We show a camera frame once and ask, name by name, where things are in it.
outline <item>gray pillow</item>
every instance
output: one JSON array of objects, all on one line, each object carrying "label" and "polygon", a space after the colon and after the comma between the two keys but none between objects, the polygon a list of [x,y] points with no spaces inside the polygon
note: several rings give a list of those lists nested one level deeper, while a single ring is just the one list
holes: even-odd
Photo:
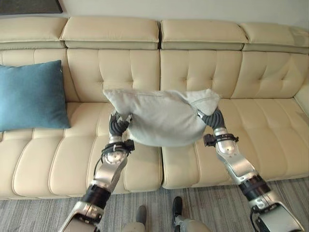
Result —
[{"label": "gray pillow", "polygon": [[0,131],[34,127],[70,127],[61,60],[0,65]]},{"label": "gray pillow", "polygon": [[211,115],[219,96],[210,89],[180,93],[171,91],[104,90],[123,116],[132,113],[130,138],[149,146],[184,146],[200,139],[205,123],[197,110]]}]

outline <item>shoe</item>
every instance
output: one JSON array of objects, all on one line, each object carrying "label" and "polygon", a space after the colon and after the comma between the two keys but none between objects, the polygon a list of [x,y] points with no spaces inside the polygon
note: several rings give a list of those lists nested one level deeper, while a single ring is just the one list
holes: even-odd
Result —
[{"label": "shoe", "polygon": [[175,197],[174,202],[173,202],[173,228],[176,230],[176,217],[178,215],[181,215],[183,212],[183,200],[181,197]]},{"label": "shoe", "polygon": [[180,225],[178,225],[178,226],[175,227],[174,232],[180,232]]},{"label": "shoe", "polygon": [[145,206],[140,206],[137,210],[136,221],[146,225],[147,220],[147,209]]}]

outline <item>floor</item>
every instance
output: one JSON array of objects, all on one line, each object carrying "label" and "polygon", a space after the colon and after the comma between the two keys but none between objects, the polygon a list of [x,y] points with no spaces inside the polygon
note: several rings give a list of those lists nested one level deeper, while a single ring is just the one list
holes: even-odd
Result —
[{"label": "floor", "polygon": [[[309,178],[270,182],[309,231]],[[171,204],[176,196],[184,203],[184,216],[201,220],[214,232],[252,232],[247,200],[237,186],[186,188],[113,195],[99,228],[118,232],[135,219],[139,205],[148,209],[148,232],[171,232]],[[57,231],[77,198],[0,201],[1,232]]]}]

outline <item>cream leather sofa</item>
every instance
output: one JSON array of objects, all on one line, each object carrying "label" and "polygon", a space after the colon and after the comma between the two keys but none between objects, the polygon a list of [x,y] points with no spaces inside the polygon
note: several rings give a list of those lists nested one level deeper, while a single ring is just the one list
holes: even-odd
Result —
[{"label": "cream leather sofa", "polygon": [[[102,89],[212,88],[239,148],[266,180],[309,173],[308,33],[273,24],[118,17],[0,20],[0,64],[62,60],[66,130],[0,132],[0,199],[81,196],[108,142]],[[202,140],[136,144],[115,193],[230,184]]]},{"label": "cream leather sofa", "polygon": [[[240,152],[265,180],[308,176],[308,32],[206,20],[164,20],[161,27],[161,89],[212,88]],[[164,188],[232,183],[202,139],[162,154]]]}]

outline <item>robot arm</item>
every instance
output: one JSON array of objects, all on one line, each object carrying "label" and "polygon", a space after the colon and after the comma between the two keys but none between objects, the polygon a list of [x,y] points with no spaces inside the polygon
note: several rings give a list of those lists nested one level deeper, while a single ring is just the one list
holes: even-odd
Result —
[{"label": "robot arm", "polygon": [[217,157],[224,163],[228,173],[249,201],[250,219],[254,230],[253,214],[258,214],[256,225],[261,232],[305,231],[281,198],[270,189],[258,171],[239,152],[238,137],[229,134],[219,109],[211,116],[198,112],[198,116],[213,128],[213,135],[204,136],[205,146],[214,146]]},{"label": "robot arm", "polygon": [[101,221],[106,202],[118,183],[121,171],[126,166],[127,156],[134,150],[132,140],[124,142],[122,140],[122,134],[126,131],[131,119],[131,115],[123,120],[117,112],[111,114],[110,141],[102,150],[101,157],[96,163],[94,179],[59,232],[99,232],[96,224]]}]

